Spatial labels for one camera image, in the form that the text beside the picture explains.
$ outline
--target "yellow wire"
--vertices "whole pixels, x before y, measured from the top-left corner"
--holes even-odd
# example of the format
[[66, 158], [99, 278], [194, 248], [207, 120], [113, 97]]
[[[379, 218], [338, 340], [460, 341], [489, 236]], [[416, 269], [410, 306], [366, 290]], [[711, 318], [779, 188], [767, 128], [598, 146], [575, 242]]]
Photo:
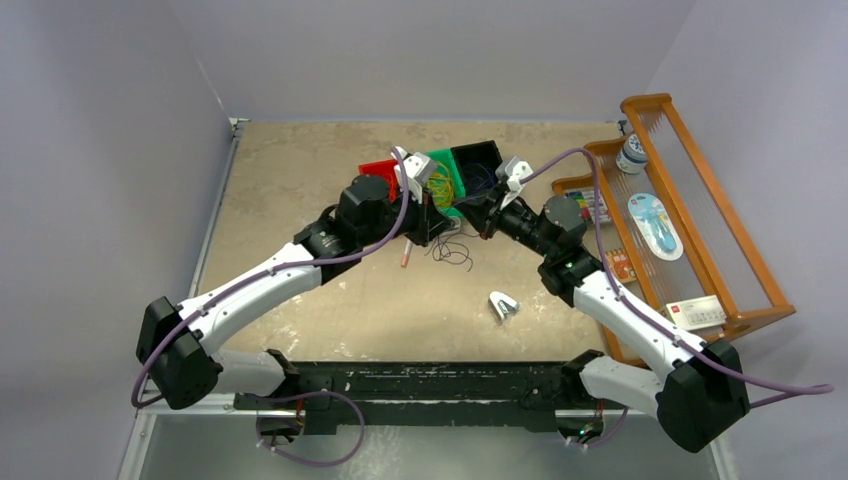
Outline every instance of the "yellow wire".
[[438, 169], [430, 176], [427, 181], [427, 188], [433, 192], [433, 203], [440, 209], [448, 209], [453, 203], [453, 182], [450, 175], [447, 174], [447, 169], [441, 163], [439, 167], [446, 172], [442, 173]]

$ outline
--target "label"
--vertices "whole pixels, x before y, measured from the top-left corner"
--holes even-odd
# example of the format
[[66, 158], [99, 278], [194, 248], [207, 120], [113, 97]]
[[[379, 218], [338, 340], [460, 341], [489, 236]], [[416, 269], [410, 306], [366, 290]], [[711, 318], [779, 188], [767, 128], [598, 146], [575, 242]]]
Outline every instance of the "label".
[[624, 154], [624, 150], [618, 152], [618, 156], [615, 157], [615, 164], [618, 165], [619, 170], [624, 173], [630, 175], [636, 175], [645, 169], [645, 165], [648, 162], [636, 162], [631, 160]]

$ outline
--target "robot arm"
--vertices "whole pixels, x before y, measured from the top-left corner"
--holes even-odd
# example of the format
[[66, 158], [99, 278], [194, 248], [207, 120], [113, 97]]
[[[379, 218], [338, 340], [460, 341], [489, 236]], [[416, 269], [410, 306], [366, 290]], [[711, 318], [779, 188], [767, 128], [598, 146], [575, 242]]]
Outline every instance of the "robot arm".
[[[415, 154], [405, 158], [404, 169], [413, 198], [397, 234], [417, 245], [427, 245], [451, 226], [423, 187], [434, 165], [426, 155]], [[702, 345], [703, 353], [714, 361], [740, 370], [735, 350], [725, 342], [704, 345], [700, 338], [676, 330], [635, 296], [629, 296], [641, 311], [678, 332], [678, 337], [669, 340], [618, 301], [602, 264], [582, 246], [586, 225], [577, 203], [552, 197], [537, 215], [519, 196], [522, 178], [531, 173], [526, 162], [513, 159], [497, 172], [501, 182], [492, 191], [456, 207], [481, 238], [489, 239], [501, 231], [543, 256], [538, 272], [548, 291], [612, 330], [653, 370], [621, 364], [600, 354], [584, 354], [580, 357], [583, 363], [577, 362], [580, 385], [574, 388], [582, 389], [578, 393], [610, 399], [651, 415], [683, 448], [700, 450], [748, 412], [748, 397], [739, 381], [700, 365], [675, 343], [682, 339], [690, 345]], [[362, 252], [391, 231], [400, 202], [389, 202], [388, 185], [383, 179], [358, 176], [344, 189], [338, 205], [328, 207], [316, 222], [265, 262], [176, 306], [164, 297], [151, 303], [136, 350], [142, 363], [177, 325], [194, 318], [150, 369], [150, 377], [168, 405], [185, 408], [210, 392], [277, 396], [286, 375], [293, 373], [279, 352], [232, 352], [221, 350], [222, 345], [274, 306], [329, 282], [359, 260], [322, 262], [320, 266], [295, 263], [285, 268], [280, 267], [282, 264], [348, 258]], [[212, 303], [210, 299], [215, 298], [225, 299]]]
[[[411, 198], [397, 235], [427, 245], [452, 225], [423, 188], [436, 166], [424, 154], [398, 153], [405, 157]], [[225, 285], [177, 305], [165, 297], [148, 305], [136, 347], [136, 357], [142, 364], [180, 323], [196, 317], [150, 368], [150, 378], [168, 405], [186, 408], [212, 392], [267, 396], [276, 391], [289, 368], [279, 352], [242, 353], [221, 347], [275, 306], [359, 263], [358, 259], [341, 263], [327, 260], [360, 253], [391, 231], [402, 201], [389, 202], [388, 193], [388, 184], [382, 178], [360, 175], [342, 191], [337, 205], [325, 209], [317, 221], [268, 260]], [[321, 265], [304, 265], [313, 260], [321, 260]]]
[[[547, 290], [609, 328], [633, 348], [652, 372], [613, 359], [591, 358], [580, 370], [586, 393], [606, 398], [657, 418], [666, 433], [681, 447], [696, 452], [750, 410], [748, 394], [740, 380], [704, 365], [678, 344], [698, 345], [701, 353], [720, 365], [741, 372], [739, 357], [725, 341], [707, 345], [700, 337], [680, 330], [665, 317], [630, 294], [610, 276], [602, 263], [583, 247], [587, 227], [580, 206], [571, 198], [550, 198], [537, 215], [515, 195], [520, 182], [507, 179], [531, 174], [522, 162], [513, 161], [497, 174], [501, 183], [487, 195], [458, 203], [456, 208], [483, 239], [500, 231], [543, 257], [538, 272]], [[616, 295], [661, 327], [674, 332], [660, 335]]]

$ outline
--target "metal frame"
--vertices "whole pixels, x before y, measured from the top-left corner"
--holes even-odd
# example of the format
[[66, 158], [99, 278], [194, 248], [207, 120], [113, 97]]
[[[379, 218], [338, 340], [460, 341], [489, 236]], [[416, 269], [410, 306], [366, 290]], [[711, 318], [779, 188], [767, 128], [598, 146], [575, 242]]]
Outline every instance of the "metal frame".
[[[204, 237], [203, 243], [201, 245], [200, 254], [198, 256], [197, 266], [194, 271], [194, 275], [192, 277], [192, 282], [190, 285], [190, 295], [196, 296], [198, 294], [199, 286], [203, 280], [203, 275], [206, 269], [206, 260], [209, 251], [209, 245], [212, 240], [212, 236], [215, 233], [215, 228], [217, 226], [218, 216], [221, 209], [221, 204], [223, 202], [224, 193], [226, 191], [227, 182], [230, 178], [230, 173], [232, 171], [232, 166], [235, 161], [236, 154], [238, 153], [238, 147], [241, 142], [241, 136], [244, 132], [244, 125], [249, 120], [238, 119], [233, 126], [233, 139], [232, 145], [230, 147], [229, 156], [227, 158], [227, 164], [224, 171], [224, 176], [221, 179], [221, 184], [218, 188], [218, 193], [216, 197], [216, 202], [214, 206], [214, 210], [212, 212], [209, 225], [207, 227], [206, 235]], [[152, 396], [156, 393], [155, 388], [148, 390], [145, 387], [144, 390], [145, 396]], [[238, 401], [238, 395], [234, 394], [212, 394], [207, 395], [202, 401], [197, 404], [183, 409], [174, 411], [171, 410], [165, 404], [154, 404], [150, 407], [145, 408], [142, 411], [139, 411], [136, 415], [135, 424], [133, 427], [133, 431], [130, 437], [129, 444], [127, 446], [127, 452], [124, 456], [124, 460], [121, 466], [119, 479], [120, 480], [135, 480], [138, 479], [141, 475], [142, 468], [144, 466], [144, 461], [147, 455], [148, 447], [150, 444], [150, 440], [153, 436], [154, 429], [156, 426], [156, 419], [159, 415], [170, 416], [170, 415], [238, 415], [238, 416], [273, 416], [279, 418], [294, 418], [295, 413], [292, 410], [268, 410], [265, 408], [259, 409], [244, 409], [244, 407], [240, 407], [239, 409], [234, 408], [234, 404]], [[364, 403], [374, 403], [374, 400], [360, 400]], [[422, 404], [421, 400], [417, 401], [405, 401], [405, 400], [392, 400], [391, 403], [398, 404]], [[609, 414], [617, 414], [620, 411], [616, 410], [607, 410]], [[569, 409], [558, 409], [554, 410], [554, 417], [556, 419], [567, 419], [567, 418], [585, 418], [591, 417], [595, 414], [593, 409], [585, 409], [585, 408], [569, 408]], [[631, 415], [644, 415], [641, 412], [632, 412]], [[738, 478], [736, 474], [736, 470], [734, 467], [732, 455], [729, 453], [729, 447], [727, 445], [727, 440], [725, 437], [720, 437], [712, 444], [710, 444], [710, 452], [713, 456], [714, 461], [716, 462], [716, 470], [719, 473], [720, 480], [735, 480]]]

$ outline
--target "black bracket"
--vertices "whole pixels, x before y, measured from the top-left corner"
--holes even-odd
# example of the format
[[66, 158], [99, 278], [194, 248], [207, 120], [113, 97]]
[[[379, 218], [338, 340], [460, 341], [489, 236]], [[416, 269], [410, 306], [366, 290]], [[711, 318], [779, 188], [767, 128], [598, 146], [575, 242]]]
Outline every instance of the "black bracket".
[[[150, 353], [181, 321], [179, 310], [167, 298], [151, 302], [144, 310], [136, 358], [141, 363], [146, 362]], [[150, 369], [150, 378], [174, 410], [194, 405], [218, 383], [221, 365], [206, 355], [198, 340], [188, 329], [180, 332]]]

